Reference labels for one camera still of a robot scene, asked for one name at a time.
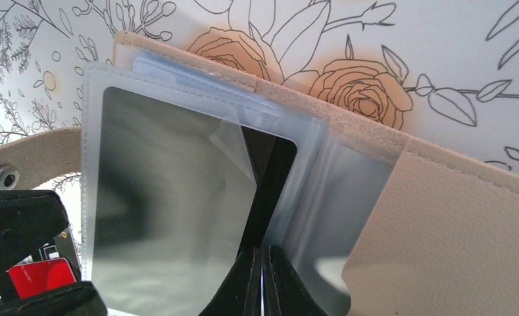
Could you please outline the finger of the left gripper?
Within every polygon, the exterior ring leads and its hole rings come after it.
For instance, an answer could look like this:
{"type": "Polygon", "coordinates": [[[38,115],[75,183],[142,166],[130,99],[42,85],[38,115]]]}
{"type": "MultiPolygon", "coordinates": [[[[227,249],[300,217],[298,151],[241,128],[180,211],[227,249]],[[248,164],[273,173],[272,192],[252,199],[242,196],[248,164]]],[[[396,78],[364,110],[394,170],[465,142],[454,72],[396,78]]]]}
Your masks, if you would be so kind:
{"type": "Polygon", "coordinates": [[[67,284],[35,296],[0,305],[0,316],[107,315],[108,310],[90,281],[67,284]]]}
{"type": "Polygon", "coordinates": [[[52,190],[0,191],[0,274],[64,231],[69,224],[52,190]]]}

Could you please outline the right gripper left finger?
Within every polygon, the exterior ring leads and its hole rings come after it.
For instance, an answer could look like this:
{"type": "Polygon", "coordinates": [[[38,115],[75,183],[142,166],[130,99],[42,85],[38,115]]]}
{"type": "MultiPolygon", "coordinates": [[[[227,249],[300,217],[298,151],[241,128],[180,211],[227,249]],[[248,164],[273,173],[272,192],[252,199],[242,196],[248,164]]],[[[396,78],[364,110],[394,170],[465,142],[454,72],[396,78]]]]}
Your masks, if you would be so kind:
{"type": "Polygon", "coordinates": [[[251,316],[261,314],[261,263],[258,248],[245,248],[201,316],[251,316]]]}

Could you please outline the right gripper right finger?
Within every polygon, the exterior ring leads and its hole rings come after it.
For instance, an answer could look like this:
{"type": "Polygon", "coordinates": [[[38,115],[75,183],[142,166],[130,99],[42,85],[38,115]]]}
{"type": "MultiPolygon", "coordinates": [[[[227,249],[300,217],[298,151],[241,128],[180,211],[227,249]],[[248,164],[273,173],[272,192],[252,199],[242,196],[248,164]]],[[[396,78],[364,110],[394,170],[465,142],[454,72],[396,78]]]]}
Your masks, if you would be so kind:
{"type": "Polygon", "coordinates": [[[327,315],[313,300],[281,247],[262,248],[262,276],[265,315],[327,315]]]}

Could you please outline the red card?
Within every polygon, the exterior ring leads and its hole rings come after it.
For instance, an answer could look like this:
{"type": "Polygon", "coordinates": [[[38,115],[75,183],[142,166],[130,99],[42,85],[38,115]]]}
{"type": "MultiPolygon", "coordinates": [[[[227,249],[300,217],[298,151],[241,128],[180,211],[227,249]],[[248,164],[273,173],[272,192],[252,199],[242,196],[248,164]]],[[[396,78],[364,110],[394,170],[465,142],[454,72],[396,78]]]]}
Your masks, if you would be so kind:
{"type": "Polygon", "coordinates": [[[77,281],[70,263],[63,257],[15,265],[7,272],[20,299],[77,281]]]}

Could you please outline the plain black card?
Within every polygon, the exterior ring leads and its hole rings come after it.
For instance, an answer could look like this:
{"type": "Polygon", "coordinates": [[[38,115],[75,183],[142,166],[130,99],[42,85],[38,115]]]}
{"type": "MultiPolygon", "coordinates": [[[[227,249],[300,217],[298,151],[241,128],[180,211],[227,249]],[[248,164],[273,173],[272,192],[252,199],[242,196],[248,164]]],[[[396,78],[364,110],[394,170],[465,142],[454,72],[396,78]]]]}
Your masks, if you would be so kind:
{"type": "Polygon", "coordinates": [[[297,153],[244,105],[103,91],[92,271],[229,267],[262,242],[297,153]]]}

